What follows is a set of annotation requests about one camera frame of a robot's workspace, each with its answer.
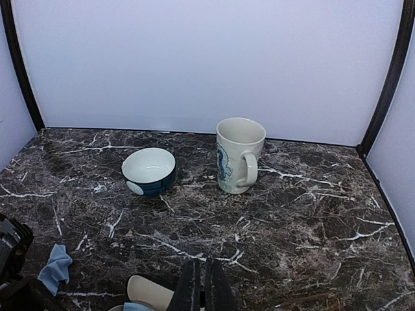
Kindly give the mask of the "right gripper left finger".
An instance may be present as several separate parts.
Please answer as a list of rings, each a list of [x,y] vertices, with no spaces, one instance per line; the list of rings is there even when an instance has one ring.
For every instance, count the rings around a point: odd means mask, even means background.
[[[183,272],[169,303],[169,311],[199,311],[200,293],[200,263],[198,260],[191,259],[184,264]]]

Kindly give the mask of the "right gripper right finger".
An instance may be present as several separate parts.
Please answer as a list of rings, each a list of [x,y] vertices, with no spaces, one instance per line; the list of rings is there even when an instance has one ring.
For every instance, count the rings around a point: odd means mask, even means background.
[[[236,310],[237,302],[219,260],[208,259],[204,281],[205,310]]]

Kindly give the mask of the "black checkered glasses case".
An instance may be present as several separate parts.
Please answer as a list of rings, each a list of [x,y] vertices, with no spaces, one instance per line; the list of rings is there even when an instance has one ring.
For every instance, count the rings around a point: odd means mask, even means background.
[[[129,302],[144,303],[154,310],[166,310],[174,292],[145,277],[133,275],[126,287]],[[109,311],[123,311],[123,304],[114,306]]]

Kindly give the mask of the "light blue cloth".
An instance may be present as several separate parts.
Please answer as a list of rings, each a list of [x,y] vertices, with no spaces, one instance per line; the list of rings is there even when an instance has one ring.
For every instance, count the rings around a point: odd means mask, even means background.
[[[154,311],[154,309],[144,303],[125,302],[123,311]]]
[[[62,244],[55,244],[49,255],[49,260],[39,273],[39,280],[48,291],[55,297],[61,282],[69,283],[69,266],[73,259],[67,254],[66,247]]]

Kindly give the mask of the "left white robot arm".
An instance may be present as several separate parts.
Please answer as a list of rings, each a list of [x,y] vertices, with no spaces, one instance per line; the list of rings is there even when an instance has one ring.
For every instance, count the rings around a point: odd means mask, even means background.
[[[41,281],[20,275],[32,241],[27,225],[1,215],[1,310],[64,310]]]

